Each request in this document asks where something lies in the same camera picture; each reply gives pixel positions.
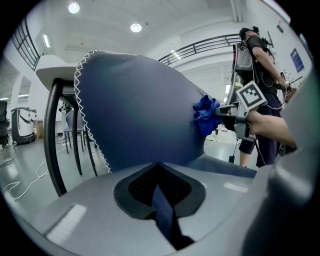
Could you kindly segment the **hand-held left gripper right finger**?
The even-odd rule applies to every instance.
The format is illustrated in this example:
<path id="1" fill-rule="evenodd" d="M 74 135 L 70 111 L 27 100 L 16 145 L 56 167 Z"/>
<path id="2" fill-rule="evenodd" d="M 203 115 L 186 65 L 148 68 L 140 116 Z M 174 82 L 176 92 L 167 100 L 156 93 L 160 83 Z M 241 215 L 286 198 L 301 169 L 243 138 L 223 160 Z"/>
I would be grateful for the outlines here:
<path id="1" fill-rule="evenodd" d="M 157 248 L 159 256 L 244 256 L 247 233 L 267 195 L 268 168 L 253 178 L 164 163 L 201 183 L 205 199 L 197 211 L 179 218 L 182 235 L 193 243 L 180 250 Z"/>

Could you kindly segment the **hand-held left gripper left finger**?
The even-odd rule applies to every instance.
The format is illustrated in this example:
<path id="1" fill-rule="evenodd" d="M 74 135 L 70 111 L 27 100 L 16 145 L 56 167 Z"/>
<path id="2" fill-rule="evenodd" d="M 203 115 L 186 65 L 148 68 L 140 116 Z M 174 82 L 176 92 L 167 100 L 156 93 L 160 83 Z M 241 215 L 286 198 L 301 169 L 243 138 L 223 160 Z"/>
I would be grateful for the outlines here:
<path id="1" fill-rule="evenodd" d="M 32 226 L 79 256 L 166 256 L 175 252 L 154 220 L 127 215 L 114 199 L 116 184 L 137 165 L 88 179 L 42 209 Z"/>

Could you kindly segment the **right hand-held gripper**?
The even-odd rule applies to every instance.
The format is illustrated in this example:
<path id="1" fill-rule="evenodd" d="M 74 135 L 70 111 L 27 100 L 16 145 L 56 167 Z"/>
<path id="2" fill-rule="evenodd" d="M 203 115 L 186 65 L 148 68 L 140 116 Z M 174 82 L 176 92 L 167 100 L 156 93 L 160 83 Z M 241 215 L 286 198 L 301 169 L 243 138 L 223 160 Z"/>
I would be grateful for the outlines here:
<path id="1" fill-rule="evenodd" d="M 267 102 L 262 91 L 254 81 L 242 85 L 234 83 L 230 88 L 225 106 L 217 107 L 213 115 L 222 117 L 225 125 L 231 125 L 237 138 L 252 142 L 251 125 L 247 121 L 251 110 Z"/>

